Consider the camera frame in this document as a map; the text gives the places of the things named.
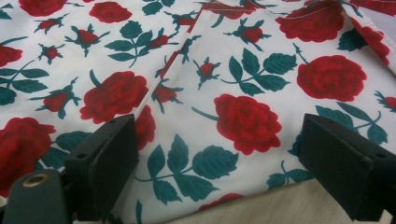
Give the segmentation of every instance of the red flower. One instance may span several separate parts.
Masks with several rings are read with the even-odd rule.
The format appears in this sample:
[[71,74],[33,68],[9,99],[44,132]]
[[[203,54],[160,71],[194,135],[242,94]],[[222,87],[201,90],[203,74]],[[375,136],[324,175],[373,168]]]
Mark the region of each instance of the red flower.
[[21,9],[34,17],[49,16],[61,10],[67,0],[20,0]]
[[165,86],[158,86],[154,91],[155,96],[158,101],[161,103],[165,103],[177,98],[177,93]]
[[241,36],[251,43],[257,43],[262,38],[262,29],[259,27],[251,27],[242,31]]
[[16,62],[22,57],[22,50],[0,45],[0,67]]
[[361,66],[341,55],[323,56],[298,68],[297,83],[317,99],[353,101],[363,90],[366,74]]
[[385,102],[390,108],[396,109],[396,97],[388,96],[385,98]]
[[390,50],[387,46],[381,43],[381,40],[384,38],[384,33],[376,32],[369,26],[361,27],[361,25],[353,18],[351,18],[351,20],[367,44],[373,48],[375,53],[378,54],[378,56],[386,65],[389,65],[387,55],[389,54]]
[[161,35],[159,37],[157,37],[155,40],[153,40],[150,44],[149,47],[151,49],[156,49],[159,48],[162,45],[165,45],[168,43],[168,36],[167,35]]
[[67,93],[62,91],[45,98],[43,104],[44,106],[47,107],[49,111],[58,112],[62,108],[64,108],[66,100],[67,100]]
[[266,152],[270,147],[280,146],[276,133],[282,127],[268,105],[250,97],[229,94],[216,98],[215,105],[219,115],[218,131],[233,140],[236,150],[250,155],[254,150]]
[[114,73],[85,94],[85,106],[79,111],[81,118],[101,123],[114,119],[116,114],[131,112],[146,95],[146,84],[144,77],[135,76],[133,72]]
[[233,201],[233,200],[236,200],[236,199],[241,199],[241,198],[244,198],[244,197],[245,196],[243,196],[241,194],[229,193],[229,194],[226,194],[226,195],[222,196],[220,199],[218,199],[217,201],[214,201],[213,203],[202,205],[198,210],[199,211],[203,211],[203,210],[205,210],[207,208],[214,207],[214,206],[217,206],[217,205],[222,204],[222,203],[227,203],[227,202],[230,202],[230,201]]
[[286,18],[277,18],[280,30],[289,39],[299,38],[304,42],[323,42],[335,39],[343,28],[343,9],[337,1],[325,0],[312,3],[290,13]]
[[132,13],[116,2],[96,3],[90,11],[90,15],[105,23],[126,21]]
[[35,163],[50,149],[51,125],[32,118],[11,119],[0,131],[0,195],[8,196],[12,183],[35,169]]
[[145,105],[139,118],[137,118],[135,128],[137,149],[141,150],[148,144],[148,142],[152,142],[154,140],[154,131],[156,128],[154,117],[152,117],[151,109],[148,105]]
[[394,0],[350,0],[350,3],[358,7],[367,7],[390,16],[396,16],[396,4]]

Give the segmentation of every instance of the green leaf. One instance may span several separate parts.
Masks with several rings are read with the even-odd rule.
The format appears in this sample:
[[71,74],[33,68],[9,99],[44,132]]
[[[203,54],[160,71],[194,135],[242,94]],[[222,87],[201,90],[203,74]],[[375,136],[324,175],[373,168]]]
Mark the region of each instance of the green leaf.
[[262,89],[260,89],[259,87],[257,87],[254,84],[251,83],[240,83],[239,87],[241,88],[241,90],[251,96],[254,96],[255,94],[258,93],[263,93],[264,91],[262,91]]
[[172,187],[169,182],[163,180],[156,180],[153,183],[155,197],[165,205],[168,202],[180,201],[177,192],[174,187]]
[[136,56],[130,54],[130,53],[116,53],[116,54],[110,54],[108,57],[118,61],[118,62],[126,62],[129,60],[134,59]]
[[180,173],[189,162],[189,147],[183,139],[176,134],[171,150],[168,152],[168,167],[174,174]]
[[267,180],[268,189],[275,189],[286,184],[286,176],[283,174],[273,174]]
[[64,157],[67,153],[59,150],[58,148],[52,147],[49,151],[44,155],[41,160],[46,164],[46,166],[59,169],[64,166]]
[[233,78],[239,82],[242,79],[243,70],[241,64],[235,59],[234,56],[231,57],[228,67],[230,69],[231,75],[233,75]]
[[159,2],[148,3],[146,6],[142,7],[146,16],[157,14],[157,12],[161,10],[161,8],[163,8],[163,4]]
[[236,169],[238,154],[222,147],[210,146],[198,152],[192,159],[192,170],[205,178],[216,179]]
[[180,192],[195,202],[205,199],[217,189],[209,181],[194,175],[175,175],[175,180]]
[[385,130],[379,127],[377,124],[370,126],[370,128],[367,130],[367,136],[370,141],[376,143],[377,145],[388,142],[387,132],[385,132]]
[[151,31],[145,32],[137,38],[136,45],[138,47],[146,46],[151,41],[151,38],[152,38],[152,32]]
[[21,70],[21,73],[27,78],[47,77],[50,75],[48,72],[38,68]]
[[259,59],[257,56],[248,49],[244,49],[242,57],[242,65],[244,66],[245,71],[253,76],[257,75],[260,70]]
[[142,27],[137,21],[128,21],[124,26],[121,27],[120,33],[127,39],[133,39],[142,34]]
[[359,108],[341,102],[337,102],[337,104],[341,106],[341,108],[343,108],[348,114],[352,115],[353,117],[372,122],[372,119],[370,119],[370,117]]
[[0,87],[0,105],[9,105],[15,102],[17,93],[15,91]]
[[128,51],[133,47],[134,45],[127,40],[116,40],[105,45],[105,48],[114,49],[115,51]]
[[37,80],[31,80],[31,79],[13,81],[12,87],[14,87],[15,90],[17,90],[17,91],[23,91],[26,93],[32,93],[35,91],[43,91],[47,88],[47,86],[44,85],[43,83],[41,83]]
[[254,80],[268,91],[280,91],[289,84],[289,82],[283,79],[283,77],[273,75],[254,77]]
[[148,157],[148,172],[151,178],[155,179],[164,166],[165,156],[163,155],[163,148],[158,145]]
[[62,133],[56,138],[55,143],[61,149],[71,152],[90,135],[91,133],[84,133],[82,131]]
[[10,68],[2,68],[0,69],[0,77],[9,77],[16,74],[18,70],[10,69]]
[[269,73],[284,75],[297,66],[296,60],[295,55],[273,53],[264,60],[263,65],[265,71]]
[[175,0],[161,0],[161,2],[164,6],[171,7],[175,3]]
[[316,108],[317,108],[318,115],[320,115],[324,118],[328,118],[328,119],[337,121],[337,122],[343,124],[344,126],[348,127],[348,129],[351,129],[351,130],[353,129],[353,120],[348,114],[345,114],[340,110],[333,110],[330,108],[322,107],[320,105],[317,105]]
[[355,49],[361,49],[367,46],[367,42],[364,40],[363,36],[353,28],[350,31],[346,31],[340,37],[340,42],[338,43],[338,49],[353,51]]
[[295,170],[288,171],[286,173],[286,175],[288,177],[290,177],[296,183],[314,178],[314,176],[310,172],[308,172],[306,170],[302,170],[302,169],[295,169]]

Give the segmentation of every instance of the fabric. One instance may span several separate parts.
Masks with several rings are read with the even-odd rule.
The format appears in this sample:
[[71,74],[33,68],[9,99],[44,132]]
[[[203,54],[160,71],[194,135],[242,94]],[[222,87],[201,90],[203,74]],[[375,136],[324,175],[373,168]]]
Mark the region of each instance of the fabric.
[[0,8],[4,198],[15,179],[63,169],[64,155],[128,113],[140,158],[114,223],[162,222],[312,178],[296,157],[305,113],[396,152],[396,45],[384,26],[396,1]]

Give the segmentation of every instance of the rose print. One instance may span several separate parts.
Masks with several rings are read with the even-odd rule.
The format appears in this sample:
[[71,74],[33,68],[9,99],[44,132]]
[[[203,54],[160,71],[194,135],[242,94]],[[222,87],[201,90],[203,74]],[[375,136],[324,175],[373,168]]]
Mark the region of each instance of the rose print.
[[149,90],[144,77],[134,72],[117,72],[99,83],[91,72],[96,85],[84,96],[85,106],[79,112],[82,119],[93,119],[94,123],[114,119],[116,114],[127,114],[137,107]]
[[90,11],[90,15],[101,22],[112,23],[126,21],[132,13],[116,2],[96,3]]
[[12,183],[35,169],[35,163],[50,149],[51,125],[32,118],[14,118],[0,130],[0,195],[8,196]]
[[20,0],[21,9],[34,17],[45,17],[61,10],[67,0]]
[[319,43],[337,37],[344,25],[342,11],[337,1],[315,1],[285,18],[277,18],[276,22],[289,39],[299,38],[304,42]]

